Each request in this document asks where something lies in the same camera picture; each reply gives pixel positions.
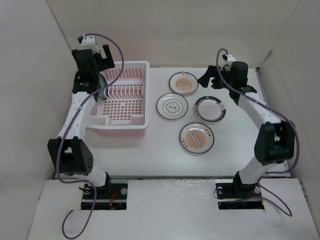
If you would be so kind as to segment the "small blue patterned plate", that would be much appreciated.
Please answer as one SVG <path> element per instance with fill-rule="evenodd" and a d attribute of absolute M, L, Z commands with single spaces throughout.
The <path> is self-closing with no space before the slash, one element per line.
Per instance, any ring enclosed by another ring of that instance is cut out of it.
<path fill-rule="evenodd" d="M 108 98 L 108 94 L 106 93 L 106 90 L 108 90 L 107 86 L 108 86 L 108 84 L 107 84 L 105 77 L 102 74 L 100 74 L 99 75 L 99 83 L 97 85 L 97 88 L 101 89 L 101 90 L 98 93 L 98 97 L 104 101 Z"/>

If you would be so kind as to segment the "orange sunburst plate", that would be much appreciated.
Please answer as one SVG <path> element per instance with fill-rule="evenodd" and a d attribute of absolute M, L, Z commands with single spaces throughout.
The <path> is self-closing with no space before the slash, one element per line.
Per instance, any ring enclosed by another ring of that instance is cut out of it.
<path fill-rule="evenodd" d="M 201 155 L 213 148 L 215 135 L 207 125 L 200 122 L 190 122 L 180 130 L 179 141 L 189 153 Z"/>
<path fill-rule="evenodd" d="M 180 71 L 169 79 L 169 87 L 174 93 L 180 95 L 193 94 L 198 89 L 198 79 L 189 72 Z"/>

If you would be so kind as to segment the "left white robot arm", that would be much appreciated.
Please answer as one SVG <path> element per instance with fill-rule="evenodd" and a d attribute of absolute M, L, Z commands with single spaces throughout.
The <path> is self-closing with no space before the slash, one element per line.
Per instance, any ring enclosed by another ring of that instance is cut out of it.
<path fill-rule="evenodd" d="M 109 46 L 103 45 L 105 57 L 97 46 L 72 50 L 78 70 L 72 88 L 71 105 L 61 131 L 47 143 L 56 174 L 75 176 L 95 185 L 94 192 L 102 199 L 111 195 L 108 175 L 94 165 L 94 157 L 84 142 L 85 131 L 92 108 L 98 98 L 98 89 L 106 86 L 102 71 L 115 66 Z"/>

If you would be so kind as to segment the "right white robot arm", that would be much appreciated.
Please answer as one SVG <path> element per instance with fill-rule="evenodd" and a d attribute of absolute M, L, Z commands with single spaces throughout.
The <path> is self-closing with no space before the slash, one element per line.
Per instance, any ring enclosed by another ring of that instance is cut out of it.
<path fill-rule="evenodd" d="M 217 183 L 219 199 L 246 198 L 261 177 L 275 165 L 300 155 L 300 140 L 295 125 L 282 113 L 261 101 L 257 90 L 248 85 L 248 65 L 233 61 L 224 67 L 210 65 L 198 83 L 206 88 L 227 89 L 230 98 L 243 109 L 259 129 L 254 157 L 239 170 L 231 183 Z"/>

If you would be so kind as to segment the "pink white dish rack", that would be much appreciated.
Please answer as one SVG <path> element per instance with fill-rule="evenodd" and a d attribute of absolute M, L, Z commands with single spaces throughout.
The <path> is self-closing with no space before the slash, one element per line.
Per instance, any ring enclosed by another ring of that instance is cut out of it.
<path fill-rule="evenodd" d="M 149 72 L 147 61 L 126 61 L 121 69 L 104 70 L 107 83 L 119 79 L 107 90 L 106 100 L 97 99 L 87 129 L 108 137 L 141 137 L 149 126 Z"/>

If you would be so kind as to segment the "green red rimmed plate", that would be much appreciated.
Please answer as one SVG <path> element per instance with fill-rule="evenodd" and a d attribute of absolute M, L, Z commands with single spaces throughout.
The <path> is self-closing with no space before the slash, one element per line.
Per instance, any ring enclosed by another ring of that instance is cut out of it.
<path fill-rule="evenodd" d="M 201 121 L 210 124 L 219 123 L 227 113 L 224 103 L 209 95 L 198 98 L 193 105 L 193 111 Z"/>

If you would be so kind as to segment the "white plate quatrefoil motif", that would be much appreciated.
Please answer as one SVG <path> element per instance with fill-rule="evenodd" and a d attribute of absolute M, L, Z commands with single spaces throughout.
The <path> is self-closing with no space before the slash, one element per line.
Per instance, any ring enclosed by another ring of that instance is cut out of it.
<path fill-rule="evenodd" d="M 157 100 L 156 109 L 163 118 L 178 120 L 187 114 L 189 104 L 186 98 L 180 94 L 166 93 Z"/>

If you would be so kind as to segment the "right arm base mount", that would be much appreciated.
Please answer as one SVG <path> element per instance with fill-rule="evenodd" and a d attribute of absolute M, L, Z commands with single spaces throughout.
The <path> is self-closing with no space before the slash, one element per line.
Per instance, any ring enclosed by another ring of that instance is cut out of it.
<path fill-rule="evenodd" d="M 216 180 L 214 196 L 219 210 L 265 209 L 258 184 L 243 184 L 238 173 L 233 179 Z"/>

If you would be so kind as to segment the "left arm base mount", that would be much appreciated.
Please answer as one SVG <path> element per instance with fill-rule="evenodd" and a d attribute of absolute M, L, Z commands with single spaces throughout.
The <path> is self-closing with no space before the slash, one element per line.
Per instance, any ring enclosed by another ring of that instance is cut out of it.
<path fill-rule="evenodd" d="M 79 188 L 82 191 L 81 210 L 90 210 L 94 202 L 94 189 L 88 183 Z M 96 187 L 94 210 L 118 211 L 127 209 L 128 181 L 112 179 L 109 176 L 104 186 Z"/>

